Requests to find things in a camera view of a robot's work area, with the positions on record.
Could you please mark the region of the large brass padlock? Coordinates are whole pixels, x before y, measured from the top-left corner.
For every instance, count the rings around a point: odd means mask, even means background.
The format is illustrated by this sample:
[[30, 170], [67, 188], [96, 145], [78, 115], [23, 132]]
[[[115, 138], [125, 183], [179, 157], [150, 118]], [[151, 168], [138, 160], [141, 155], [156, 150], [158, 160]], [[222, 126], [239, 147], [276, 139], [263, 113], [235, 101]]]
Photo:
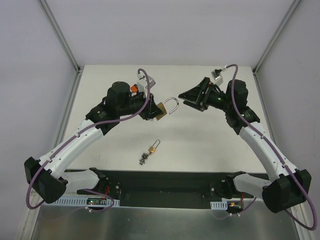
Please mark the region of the large brass padlock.
[[[167, 102], [169, 102], [169, 101], [175, 101], [175, 107], [174, 107], [171, 111], [167, 112], [167, 109], [165, 108], [165, 104], [166, 104]], [[167, 98], [166, 100], [164, 100], [163, 102], [158, 103], [158, 104], [157, 104], [157, 107], [158, 107], [160, 110], [162, 110], [162, 113], [159, 114], [159, 115], [157, 115], [157, 116], [155, 117], [155, 119], [156, 119], [157, 121], [159, 121], [159, 120], [161, 120], [164, 116], [166, 116], [167, 114], [169, 114], [169, 115], [173, 114], [173, 113], [179, 108], [179, 105], [180, 105], [180, 104], [179, 104], [179, 101], [178, 101], [178, 99], [175, 98], [175, 97], [169, 97], [169, 98]]]

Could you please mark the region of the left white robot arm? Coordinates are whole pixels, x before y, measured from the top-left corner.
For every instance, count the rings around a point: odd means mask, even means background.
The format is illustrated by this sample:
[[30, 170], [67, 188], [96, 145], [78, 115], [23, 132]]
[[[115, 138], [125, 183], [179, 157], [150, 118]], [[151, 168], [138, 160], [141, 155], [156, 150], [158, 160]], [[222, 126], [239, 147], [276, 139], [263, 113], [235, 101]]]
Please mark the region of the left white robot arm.
[[90, 190], [96, 195], [104, 194], [107, 177], [97, 168], [78, 172], [66, 172], [66, 169], [85, 149], [120, 122], [135, 116], [149, 121], [161, 115], [163, 111], [155, 104], [151, 93], [154, 85], [153, 80], [140, 79], [135, 85], [137, 89], [133, 90], [126, 82], [114, 82], [71, 136], [40, 158], [29, 157], [24, 162], [29, 185], [26, 193], [28, 208], [34, 208], [30, 203], [31, 191], [35, 191], [47, 204], [57, 201], [65, 193]]

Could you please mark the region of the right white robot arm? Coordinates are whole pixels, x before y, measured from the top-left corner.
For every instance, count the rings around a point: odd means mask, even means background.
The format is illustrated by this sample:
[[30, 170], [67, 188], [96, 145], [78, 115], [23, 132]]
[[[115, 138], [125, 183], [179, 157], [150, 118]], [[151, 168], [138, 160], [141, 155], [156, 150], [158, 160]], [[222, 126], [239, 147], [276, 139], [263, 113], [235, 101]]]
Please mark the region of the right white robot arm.
[[307, 200], [305, 195], [312, 178], [307, 170], [299, 170], [288, 161], [267, 138], [259, 117], [247, 105], [248, 93], [242, 80], [230, 81], [223, 92], [205, 77], [197, 86], [180, 93], [178, 98], [201, 112], [208, 107], [222, 110], [227, 124], [248, 144], [267, 173], [267, 180], [244, 171], [229, 174], [215, 187], [216, 193], [226, 199], [247, 193], [262, 199], [271, 212], [278, 213]]

